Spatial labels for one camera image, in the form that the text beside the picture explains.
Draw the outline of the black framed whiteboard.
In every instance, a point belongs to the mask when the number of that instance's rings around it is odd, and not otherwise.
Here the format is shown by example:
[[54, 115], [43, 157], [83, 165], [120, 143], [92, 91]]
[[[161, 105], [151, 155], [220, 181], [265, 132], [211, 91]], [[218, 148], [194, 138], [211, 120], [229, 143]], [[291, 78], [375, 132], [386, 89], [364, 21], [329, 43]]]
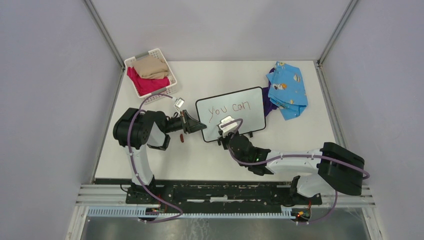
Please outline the black framed whiteboard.
[[267, 126], [262, 88], [259, 86], [202, 98], [195, 102], [195, 107], [199, 121], [206, 125], [201, 131], [206, 143], [218, 140], [218, 125], [228, 116], [243, 120], [239, 128], [241, 134], [261, 131]]

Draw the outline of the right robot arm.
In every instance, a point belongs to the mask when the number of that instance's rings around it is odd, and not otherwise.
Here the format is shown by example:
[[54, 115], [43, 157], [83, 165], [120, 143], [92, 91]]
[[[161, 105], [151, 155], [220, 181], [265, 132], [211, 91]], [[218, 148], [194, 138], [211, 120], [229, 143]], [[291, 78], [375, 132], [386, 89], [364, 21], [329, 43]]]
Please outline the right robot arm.
[[218, 141], [235, 162], [255, 175], [295, 173], [288, 191], [295, 204], [331, 190], [360, 196], [363, 180], [370, 177], [362, 157], [333, 142], [305, 152], [281, 152], [256, 147], [239, 133], [226, 133]]

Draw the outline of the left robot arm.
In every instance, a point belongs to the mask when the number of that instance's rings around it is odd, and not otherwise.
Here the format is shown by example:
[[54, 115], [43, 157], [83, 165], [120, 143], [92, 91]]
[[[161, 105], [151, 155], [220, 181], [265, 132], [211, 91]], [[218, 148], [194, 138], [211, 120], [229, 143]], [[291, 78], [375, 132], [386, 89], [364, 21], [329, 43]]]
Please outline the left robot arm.
[[171, 140], [169, 133], [183, 131], [191, 134], [206, 128], [186, 110], [167, 116], [162, 111], [127, 109], [115, 123], [112, 135], [125, 149], [131, 169], [131, 188], [138, 191], [140, 200], [151, 204], [157, 198], [147, 148], [165, 151]]

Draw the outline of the purple cloth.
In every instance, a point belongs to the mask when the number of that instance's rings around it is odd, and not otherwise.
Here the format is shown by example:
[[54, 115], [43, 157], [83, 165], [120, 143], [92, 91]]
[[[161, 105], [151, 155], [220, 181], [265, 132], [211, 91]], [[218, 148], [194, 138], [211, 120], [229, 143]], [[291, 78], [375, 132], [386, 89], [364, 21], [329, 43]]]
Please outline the purple cloth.
[[262, 102], [263, 102], [263, 111], [264, 111], [264, 116], [267, 117], [268, 114], [273, 111], [276, 110], [278, 107], [273, 104], [270, 100], [270, 98], [268, 97], [269, 94], [269, 90], [271, 87], [271, 83], [268, 81], [268, 86], [267, 87], [263, 87], [262, 90]]

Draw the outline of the magenta cloth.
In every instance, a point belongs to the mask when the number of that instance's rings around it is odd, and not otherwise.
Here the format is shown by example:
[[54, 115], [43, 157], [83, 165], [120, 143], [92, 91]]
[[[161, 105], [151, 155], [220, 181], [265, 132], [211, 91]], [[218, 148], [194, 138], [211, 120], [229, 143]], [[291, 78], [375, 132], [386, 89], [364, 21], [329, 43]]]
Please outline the magenta cloth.
[[141, 78], [133, 67], [129, 67], [127, 69], [127, 76], [133, 82], [135, 89], [140, 96], [153, 93], [154, 91], [165, 88], [170, 84], [168, 77], [161, 79]]

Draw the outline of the white plastic basket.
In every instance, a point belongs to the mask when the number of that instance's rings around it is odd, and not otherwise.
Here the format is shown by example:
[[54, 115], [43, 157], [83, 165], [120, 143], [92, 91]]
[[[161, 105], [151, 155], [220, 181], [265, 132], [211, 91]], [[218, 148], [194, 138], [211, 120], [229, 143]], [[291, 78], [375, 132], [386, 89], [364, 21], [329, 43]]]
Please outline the white plastic basket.
[[[167, 76], [168, 79], [169, 79], [169, 85], [166, 86], [166, 87], [163, 87], [163, 88], [161, 88], [159, 90], [156, 90], [156, 91], [154, 91], [152, 93], [149, 93], [149, 94], [140, 96], [138, 94], [138, 92], [137, 92], [137, 90], [136, 90], [136, 88], [135, 88], [132, 80], [127, 76], [127, 70], [128, 70], [129, 67], [132, 67], [133, 68], [133, 63], [135, 61], [140, 60], [140, 59], [142, 59], [144, 57], [147, 57], [147, 56], [152, 56], [152, 57], [155, 57], [155, 58], [158, 58], [158, 59], [165, 60], [166, 64], [169, 67], [169, 74]], [[155, 49], [152, 49], [152, 50], [150, 50], [148, 52], [141, 53], [139, 55], [130, 57], [130, 58], [128, 58], [128, 59], [126, 59], [124, 61], [124, 65], [125, 65], [125, 70], [126, 70], [126, 76], [129, 78], [130, 84], [132, 85], [132, 87], [133, 87], [133, 89], [135, 91], [135, 94], [140, 99], [146, 99], [147, 97], [152, 96], [152, 98], [150, 98], [148, 100], [148, 102], [156, 101], [156, 100], [159, 99], [158, 96], [155, 96], [156, 94], [168, 94], [168, 95], [170, 95], [170, 94], [176, 93], [178, 91], [178, 89], [179, 89], [178, 81], [177, 81], [177, 79], [176, 79], [173, 71], [171, 70], [168, 61], [166, 60], [165, 56], [163, 55], [162, 51], [159, 48], [155, 48]]]

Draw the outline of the beige folded cloth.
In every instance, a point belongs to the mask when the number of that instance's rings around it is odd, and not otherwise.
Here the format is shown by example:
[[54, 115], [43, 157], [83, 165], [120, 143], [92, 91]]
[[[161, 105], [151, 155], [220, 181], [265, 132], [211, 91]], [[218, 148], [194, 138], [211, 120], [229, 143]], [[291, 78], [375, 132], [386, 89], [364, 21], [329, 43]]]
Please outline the beige folded cloth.
[[164, 79], [169, 75], [165, 60], [151, 55], [135, 61], [132, 66], [142, 79]]

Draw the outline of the blue patterned cloth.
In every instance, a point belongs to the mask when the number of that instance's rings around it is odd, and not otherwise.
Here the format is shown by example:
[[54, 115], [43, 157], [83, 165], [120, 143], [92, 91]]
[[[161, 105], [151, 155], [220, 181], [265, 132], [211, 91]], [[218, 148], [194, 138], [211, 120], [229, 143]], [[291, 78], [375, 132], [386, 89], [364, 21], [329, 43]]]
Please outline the blue patterned cloth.
[[301, 70], [277, 61], [266, 77], [270, 83], [267, 96], [278, 107], [284, 120], [299, 117], [309, 104]]

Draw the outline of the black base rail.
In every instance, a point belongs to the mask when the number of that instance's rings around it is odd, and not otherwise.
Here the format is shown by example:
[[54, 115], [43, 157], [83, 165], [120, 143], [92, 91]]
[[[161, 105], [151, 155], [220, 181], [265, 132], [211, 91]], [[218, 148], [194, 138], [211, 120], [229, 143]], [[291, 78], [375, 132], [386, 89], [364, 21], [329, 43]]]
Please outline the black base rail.
[[293, 207], [318, 206], [321, 195], [305, 197], [290, 182], [154, 180], [146, 188], [131, 183], [128, 205], [143, 205], [140, 219], [288, 217]]

